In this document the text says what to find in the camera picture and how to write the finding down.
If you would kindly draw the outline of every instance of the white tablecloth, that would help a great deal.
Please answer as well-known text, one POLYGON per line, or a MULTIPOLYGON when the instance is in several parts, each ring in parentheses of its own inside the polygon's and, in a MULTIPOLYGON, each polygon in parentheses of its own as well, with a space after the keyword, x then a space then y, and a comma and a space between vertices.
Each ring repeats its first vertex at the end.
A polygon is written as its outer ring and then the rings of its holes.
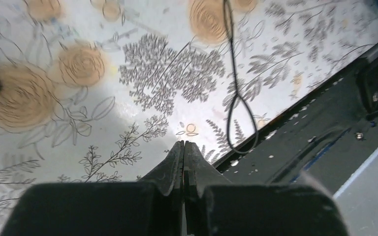
MULTIPOLYGON (((378 42, 365 0, 231 4, 258 127, 378 42)), ((134 181, 177 140, 226 154, 223 19, 220 0, 0 0, 0 228, 33 184, 134 181)), ((232 119, 239 144, 254 130, 232 119)))

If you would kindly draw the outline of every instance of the rose print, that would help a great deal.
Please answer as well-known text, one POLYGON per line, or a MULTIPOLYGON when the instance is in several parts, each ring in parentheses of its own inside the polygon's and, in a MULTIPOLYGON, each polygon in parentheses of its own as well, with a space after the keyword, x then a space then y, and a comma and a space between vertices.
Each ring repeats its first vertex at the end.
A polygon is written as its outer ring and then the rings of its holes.
POLYGON ((0 65, 0 127, 20 133, 46 124, 56 101, 45 71, 32 64, 0 65))
POLYGON ((257 0, 232 0, 231 6, 239 12, 251 12, 257 5, 257 0))
POLYGON ((31 18, 38 22, 49 22, 62 14, 59 0, 25 0, 25 3, 31 18))
POLYGON ((224 42, 226 27, 222 1, 191 0, 189 6, 190 27, 199 40, 208 44, 224 42))
POLYGON ((104 58, 100 50, 89 44, 78 43, 70 48, 62 46, 64 51, 59 56, 49 74, 60 71, 59 76, 50 76, 54 82, 73 87, 92 86, 105 74, 104 58))

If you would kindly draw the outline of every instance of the black wire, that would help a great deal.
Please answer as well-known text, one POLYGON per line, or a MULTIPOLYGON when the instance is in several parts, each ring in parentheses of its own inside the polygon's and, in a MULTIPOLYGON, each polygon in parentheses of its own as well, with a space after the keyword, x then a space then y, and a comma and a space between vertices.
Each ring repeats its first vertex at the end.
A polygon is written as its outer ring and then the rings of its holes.
POLYGON ((238 80, 237 80, 237 66, 235 63, 235 53, 234 53, 234 22, 232 19, 232 10, 231 6, 228 0, 223 0, 223 8, 224 8, 224 24, 225 24, 225 32, 228 37, 229 45, 230 45, 230 51, 231 51, 231 57, 232 57, 232 70, 233 70, 233 78, 234 78, 234 86, 235 86, 235 91, 234 91, 234 97, 232 98, 231 104, 229 106, 229 111, 228 111, 228 117, 227 117, 227 125, 226 125, 226 132, 227 132, 227 142, 229 147, 236 153, 238 154, 246 154, 249 153, 250 150, 252 150, 258 143, 258 129, 257 125, 255 123, 254 117, 252 110, 250 109, 250 106, 247 104, 247 102, 244 100, 244 98, 241 96, 239 88, 238 88, 238 80), (227 11, 229 11, 229 24, 227 21, 227 11), (249 113, 249 116, 252 120, 253 127, 254 127, 254 132, 255 132, 255 138, 254 138, 254 143, 252 147, 245 152, 238 151, 235 149, 235 147, 231 143, 230 139, 230 127, 231 127, 231 117, 232 117, 232 112, 234 111, 234 105, 237 99, 240 99, 243 105, 246 107, 247 112, 249 113))

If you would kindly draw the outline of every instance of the floral tablecloth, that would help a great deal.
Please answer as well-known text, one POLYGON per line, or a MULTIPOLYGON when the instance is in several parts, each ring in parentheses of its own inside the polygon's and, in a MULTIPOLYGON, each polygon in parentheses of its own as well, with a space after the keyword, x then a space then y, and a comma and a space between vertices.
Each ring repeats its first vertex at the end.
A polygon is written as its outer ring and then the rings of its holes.
MULTIPOLYGON (((378 42, 366 0, 230 2, 259 128, 378 42)), ((0 228, 33 184, 134 181, 177 140, 226 154, 225 17, 221 0, 0 0, 0 228)))

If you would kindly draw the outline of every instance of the gray floor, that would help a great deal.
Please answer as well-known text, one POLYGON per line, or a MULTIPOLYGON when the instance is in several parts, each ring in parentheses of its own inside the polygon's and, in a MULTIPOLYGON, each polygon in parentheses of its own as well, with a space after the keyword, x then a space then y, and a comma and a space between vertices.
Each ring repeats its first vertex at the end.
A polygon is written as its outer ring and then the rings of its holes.
POLYGON ((334 198, 352 236, 378 236, 378 149, 334 198))

